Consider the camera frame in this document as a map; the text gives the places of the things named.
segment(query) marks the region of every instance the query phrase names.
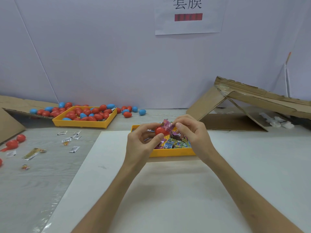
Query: person's left arm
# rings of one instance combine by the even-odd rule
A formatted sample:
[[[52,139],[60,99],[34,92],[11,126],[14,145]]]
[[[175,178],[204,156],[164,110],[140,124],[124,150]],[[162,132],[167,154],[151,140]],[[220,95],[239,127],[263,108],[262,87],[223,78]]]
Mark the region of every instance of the person's left arm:
[[[108,231],[130,184],[147,163],[153,149],[164,137],[162,133],[155,136],[154,132],[147,131],[158,126],[160,126],[159,123],[142,124],[128,135],[122,167],[105,193],[76,225],[72,233],[106,233]]]

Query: forearm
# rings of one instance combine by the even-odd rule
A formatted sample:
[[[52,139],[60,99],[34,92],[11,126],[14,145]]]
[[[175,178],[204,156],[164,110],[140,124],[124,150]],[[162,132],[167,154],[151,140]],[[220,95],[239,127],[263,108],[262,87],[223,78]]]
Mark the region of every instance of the forearm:
[[[302,231],[274,208],[215,151],[208,165],[218,176],[255,233]]]
[[[136,174],[122,167],[106,192],[84,216],[72,233],[105,233]]]

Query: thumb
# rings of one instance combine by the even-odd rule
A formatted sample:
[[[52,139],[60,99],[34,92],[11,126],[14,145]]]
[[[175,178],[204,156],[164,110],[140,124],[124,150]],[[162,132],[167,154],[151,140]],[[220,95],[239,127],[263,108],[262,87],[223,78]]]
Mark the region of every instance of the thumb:
[[[186,137],[189,138],[189,140],[191,140],[194,136],[194,133],[185,125],[181,124],[181,123],[176,123],[176,127],[178,129],[178,131],[185,135]]]
[[[152,140],[147,144],[148,146],[152,147],[154,149],[164,138],[164,134],[160,133],[156,135]]]

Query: person's left hand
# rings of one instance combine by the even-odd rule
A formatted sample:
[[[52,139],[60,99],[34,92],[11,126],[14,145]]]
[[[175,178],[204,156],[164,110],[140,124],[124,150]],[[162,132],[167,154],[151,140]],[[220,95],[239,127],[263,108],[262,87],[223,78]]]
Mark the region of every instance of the person's left hand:
[[[134,170],[138,174],[147,163],[153,149],[162,141],[164,134],[155,136],[154,130],[160,123],[148,123],[140,125],[134,132],[127,136],[126,154],[123,166]]]

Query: person's right arm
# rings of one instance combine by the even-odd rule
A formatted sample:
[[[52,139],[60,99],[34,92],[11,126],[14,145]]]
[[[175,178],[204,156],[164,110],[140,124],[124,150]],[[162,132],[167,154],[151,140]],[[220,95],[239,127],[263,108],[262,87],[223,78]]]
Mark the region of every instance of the person's right arm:
[[[303,233],[234,171],[214,148],[202,122],[190,115],[183,115],[177,117],[173,124],[189,139],[196,155],[223,183],[253,232]]]

